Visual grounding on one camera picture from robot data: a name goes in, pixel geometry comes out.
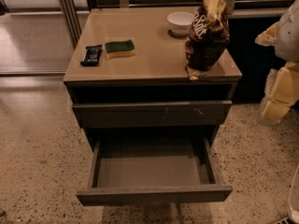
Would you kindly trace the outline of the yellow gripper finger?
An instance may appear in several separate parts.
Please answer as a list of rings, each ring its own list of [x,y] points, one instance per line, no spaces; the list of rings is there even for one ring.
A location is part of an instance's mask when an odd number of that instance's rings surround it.
[[[277,28],[278,22],[275,22],[255,38],[255,43],[264,47],[274,46],[276,44]]]
[[[299,63],[286,62],[279,70],[271,69],[267,76],[261,118],[281,121],[299,100]]]

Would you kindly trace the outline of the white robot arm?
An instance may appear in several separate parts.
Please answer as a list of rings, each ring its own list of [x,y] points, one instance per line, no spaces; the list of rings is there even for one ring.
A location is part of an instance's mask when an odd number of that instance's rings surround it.
[[[270,70],[260,105],[259,122],[274,126],[299,100],[299,0],[294,1],[278,22],[259,34],[255,43],[273,46],[276,56],[286,62],[279,70]]]

